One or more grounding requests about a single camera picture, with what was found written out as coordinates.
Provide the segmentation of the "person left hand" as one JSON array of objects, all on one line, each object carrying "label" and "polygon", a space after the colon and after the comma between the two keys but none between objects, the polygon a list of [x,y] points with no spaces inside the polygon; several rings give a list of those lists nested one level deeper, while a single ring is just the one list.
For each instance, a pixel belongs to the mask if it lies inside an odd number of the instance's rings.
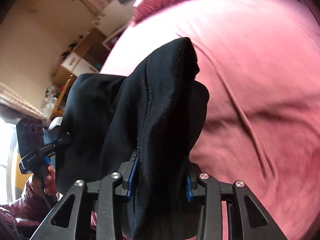
[{"label": "person left hand", "polygon": [[43,197],[44,194],[54,196],[57,194],[56,181],[55,181],[55,169],[52,165],[47,165],[43,182],[37,178],[34,174],[29,177],[29,184],[33,191],[33,194]]}]

